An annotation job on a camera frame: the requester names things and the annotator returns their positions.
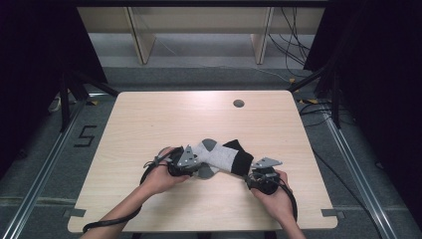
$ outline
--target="black fabric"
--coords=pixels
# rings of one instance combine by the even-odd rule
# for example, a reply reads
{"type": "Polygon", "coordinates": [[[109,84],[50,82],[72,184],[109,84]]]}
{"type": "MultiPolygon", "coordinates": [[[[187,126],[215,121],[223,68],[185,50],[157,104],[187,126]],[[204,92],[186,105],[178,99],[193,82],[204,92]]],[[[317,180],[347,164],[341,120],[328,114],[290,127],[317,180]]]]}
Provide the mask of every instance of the black fabric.
{"type": "Polygon", "coordinates": [[[248,175],[254,156],[243,149],[238,139],[226,142],[223,146],[238,150],[230,172],[239,176],[248,175]]]}

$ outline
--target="person's right hand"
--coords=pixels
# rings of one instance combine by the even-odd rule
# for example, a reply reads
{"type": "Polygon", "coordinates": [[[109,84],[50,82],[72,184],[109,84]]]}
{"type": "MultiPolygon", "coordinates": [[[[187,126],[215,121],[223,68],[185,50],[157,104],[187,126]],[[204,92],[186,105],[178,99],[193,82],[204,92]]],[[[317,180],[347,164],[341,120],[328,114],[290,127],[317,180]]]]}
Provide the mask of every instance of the person's right hand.
{"type": "MultiPolygon", "coordinates": [[[[288,184],[288,175],[283,171],[276,170],[276,172],[280,175],[280,178],[286,183],[288,189],[290,189],[288,184]]],[[[292,202],[288,194],[281,187],[279,187],[277,191],[271,195],[262,193],[256,188],[252,188],[251,192],[264,204],[268,213],[277,221],[280,222],[280,220],[282,219],[294,218],[292,202]]]]}

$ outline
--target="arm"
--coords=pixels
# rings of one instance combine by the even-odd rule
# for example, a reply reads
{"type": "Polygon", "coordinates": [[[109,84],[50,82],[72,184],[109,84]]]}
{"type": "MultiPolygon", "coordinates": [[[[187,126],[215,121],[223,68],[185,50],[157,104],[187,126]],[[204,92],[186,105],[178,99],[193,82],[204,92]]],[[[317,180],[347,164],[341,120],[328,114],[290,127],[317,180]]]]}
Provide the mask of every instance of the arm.
{"type": "MultiPolygon", "coordinates": [[[[289,187],[286,173],[279,170],[276,170],[276,172],[280,174],[280,178],[286,183],[287,187],[289,187]]],[[[272,195],[266,195],[255,188],[252,188],[251,191],[252,194],[264,204],[268,213],[280,223],[289,238],[306,238],[301,228],[299,228],[298,223],[295,221],[290,198],[282,188],[277,189],[272,195]]]]}
{"type": "MultiPolygon", "coordinates": [[[[164,150],[161,155],[164,155],[172,148],[164,150]]],[[[119,203],[112,211],[110,211],[106,216],[102,218],[104,220],[111,220],[127,216],[137,208],[139,208],[149,197],[164,192],[170,189],[177,183],[183,182],[189,176],[179,176],[173,177],[168,173],[167,162],[161,161],[161,166],[155,167],[146,177],[145,181],[137,186],[131,194],[125,198],[121,203],[119,203]]],[[[108,227],[98,227],[89,230],[81,238],[101,238],[101,239],[111,239],[117,238],[121,230],[123,230],[126,223],[120,223],[108,227]]]]}

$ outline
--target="table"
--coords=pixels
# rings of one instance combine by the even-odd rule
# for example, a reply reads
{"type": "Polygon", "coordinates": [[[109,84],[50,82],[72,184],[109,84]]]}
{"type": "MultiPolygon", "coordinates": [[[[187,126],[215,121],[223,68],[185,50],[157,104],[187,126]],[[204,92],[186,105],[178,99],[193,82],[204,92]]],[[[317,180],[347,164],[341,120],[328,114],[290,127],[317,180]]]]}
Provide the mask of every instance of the table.
{"type": "MultiPolygon", "coordinates": [[[[301,228],[334,228],[332,209],[292,94],[287,91],[121,93],[114,105],[75,208],[69,230],[100,220],[139,183],[146,162],[165,146],[239,139],[254,161],[264,156],[289,175],[301,228]],[[234,101],[244,106],[237,108],[234,101]]],[[[195,177],[146,201],[129,232],[258,231],[280,226],[248,190],[243,178],[218,172],[195,177]]]]}

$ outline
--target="light wood tabletop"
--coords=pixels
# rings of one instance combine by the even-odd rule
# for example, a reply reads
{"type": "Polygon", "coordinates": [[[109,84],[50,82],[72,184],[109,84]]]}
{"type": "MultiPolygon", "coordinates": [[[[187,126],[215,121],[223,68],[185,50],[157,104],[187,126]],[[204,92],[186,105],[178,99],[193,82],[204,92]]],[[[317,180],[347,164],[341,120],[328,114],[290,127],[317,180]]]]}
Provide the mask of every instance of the light wood tabletop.
{"type": "MultiPolygon", "coordinates": [[[[303,229],[334,228],[332,209],[292,94],[287,91],[121,93],[113,107],[69,230],[100,220],[138,185],[143,166],[166,146],[196,145],[212,138],[239,139],[254,161],[281,160],[299,208],[303,229]],[[244,106],[234,106],[241,100],[244,106]]],[[[191,177],[144,203],[124,231],[261,231],[280,229],[243,178],[218,172],[191,177]]]]}

